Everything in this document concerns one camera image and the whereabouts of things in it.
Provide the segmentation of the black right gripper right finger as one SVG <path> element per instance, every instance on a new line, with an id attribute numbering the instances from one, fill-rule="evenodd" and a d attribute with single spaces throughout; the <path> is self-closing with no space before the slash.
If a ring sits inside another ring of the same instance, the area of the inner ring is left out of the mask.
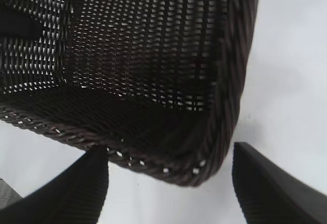
<path id="1" fill-rule="evenodd" d="M 248 143 L 233 146 L 232 183 L 247 223 L 326 223 L 326 195 Z"/>

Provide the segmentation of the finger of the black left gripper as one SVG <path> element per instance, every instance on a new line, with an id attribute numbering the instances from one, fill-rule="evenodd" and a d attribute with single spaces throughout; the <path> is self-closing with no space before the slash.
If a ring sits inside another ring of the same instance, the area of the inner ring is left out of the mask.
<path id="1" fill-rule="evenodd" d="M 40 23 L 19 14 L 1 14 L 1 38 L 37 40 L 42 36 Z"/>

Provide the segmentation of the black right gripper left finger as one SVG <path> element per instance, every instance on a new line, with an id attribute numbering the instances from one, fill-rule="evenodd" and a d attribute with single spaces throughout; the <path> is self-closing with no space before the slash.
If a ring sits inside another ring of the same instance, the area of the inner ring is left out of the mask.
<path id="1" fill-rule="evenodd" d="M 107 148 L 98 146 L 37 191 L 1 210 L 1 223 L 97 223 L 109 186 Z"/>

